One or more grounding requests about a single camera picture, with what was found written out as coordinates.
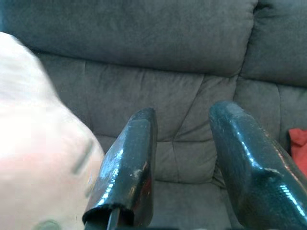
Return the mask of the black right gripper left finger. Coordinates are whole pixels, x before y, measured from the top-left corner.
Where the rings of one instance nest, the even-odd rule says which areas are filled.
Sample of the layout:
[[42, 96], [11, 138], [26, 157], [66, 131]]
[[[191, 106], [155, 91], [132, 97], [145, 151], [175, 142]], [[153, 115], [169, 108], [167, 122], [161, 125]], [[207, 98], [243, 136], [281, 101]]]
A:
[[106, 153], [82, 221], [86, 230], [146, 228], [154, 211], [155, 110], [131, 116]]

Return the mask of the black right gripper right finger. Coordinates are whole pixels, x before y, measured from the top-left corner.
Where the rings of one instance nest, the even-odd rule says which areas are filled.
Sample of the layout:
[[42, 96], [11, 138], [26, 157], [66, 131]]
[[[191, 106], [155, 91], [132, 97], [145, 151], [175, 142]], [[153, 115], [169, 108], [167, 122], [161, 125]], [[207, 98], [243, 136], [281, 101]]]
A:
[[289, 154], [235, 102], [216, 102], [209, 118], [239, 223], [249, 230], [306, 229], [307, 179]]

